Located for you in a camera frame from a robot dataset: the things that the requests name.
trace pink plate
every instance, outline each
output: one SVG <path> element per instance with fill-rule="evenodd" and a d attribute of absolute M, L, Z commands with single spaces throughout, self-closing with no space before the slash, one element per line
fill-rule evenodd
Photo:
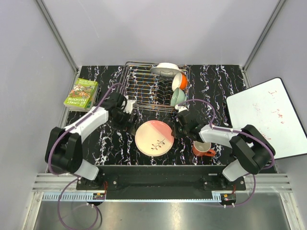
<path fill-rule="evenodd" d="M 161 156 L 173 146 L 172 129 L 162 121 L 147 121 L 136 131 L 135 143 L 145 155 Z"/>

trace reflective floor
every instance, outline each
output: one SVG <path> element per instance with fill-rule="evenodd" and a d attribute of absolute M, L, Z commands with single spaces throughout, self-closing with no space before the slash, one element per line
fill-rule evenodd
<path fill-rule="evenodd" d="M 247 198 L 239 194 L 238 202 Z M 90 207 L 71 212 L 81 202 L 62 202 L 64 222 L 72 228 L 88 228 L 96 217 Z M 236 208 L 208 207 L 197 203 L 110 203 L 98 206 L 103 222 L 94 230 L 289 230 L 283 205 L 276 194 L 256 194 Z M 35 230 L 61 230 L 57 203 L 42 202 Z"/>

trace black marble tabletop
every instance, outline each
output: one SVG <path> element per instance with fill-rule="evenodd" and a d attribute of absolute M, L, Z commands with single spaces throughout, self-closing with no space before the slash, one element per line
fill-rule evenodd
<path fill-rule="evenodd" d="M 228 127 L 225 107 L 226 98 L 246 89 L 238 65 L 189 65 L 189 99 L 203 99 L 210 102 L 216 110 L 214 124 Z M 119 82 L 124 66 L 83 66 L 80 78 L 99 83 L 99 97 L 108 88 Z M 212 116 L 209 107 L 201 102 L 191 102 L 189 110 L 199 121 L 208 122 Z M 139 114 L 139 125 L 148 120 L 161 120 L 171 126 L 174 116 L 159 112 L 135 111 Z M 67 125 L 75 122 L 85 112 L 69 112 Z M 160 157 L 148 157 L 136 147 L 134 136 L 113 129 L 110 123 L 97 128 L 83 142 L 83 157 L 96 165 L 207 165 L 228 164 L 234 160 L 231 149 L 212 144 L 215 157 L 196 157 L 192 153 L 193 141 L 189 138 L 175 139 L 172 149 Z"/>

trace stack of books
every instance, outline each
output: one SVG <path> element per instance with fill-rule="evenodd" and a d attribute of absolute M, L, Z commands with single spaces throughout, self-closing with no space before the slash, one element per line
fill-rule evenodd
<path fill-rule="evenodd" d="M 89 111 L 96 100 L 98 82 L 78 78 L 64 101 L 70 111 Z"/>

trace rack wire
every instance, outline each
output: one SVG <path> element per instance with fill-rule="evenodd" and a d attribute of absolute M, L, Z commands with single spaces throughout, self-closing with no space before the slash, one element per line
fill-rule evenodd
<path fill-rule="evenodd" d="M 126 87 L 128 99 L 136 100 L 135 108 L 174 113 L 175 107 L 170 105 L 173 77 L 151 73 L 150 69 L 157 65 L 158 63 L 151 62 L 126 62 L 120 82 Z M 189 82 L 189 71 L 180 70 L 184 72 Z M 189 84 L 184 89 L 184 93 L 189 98 Z"/>

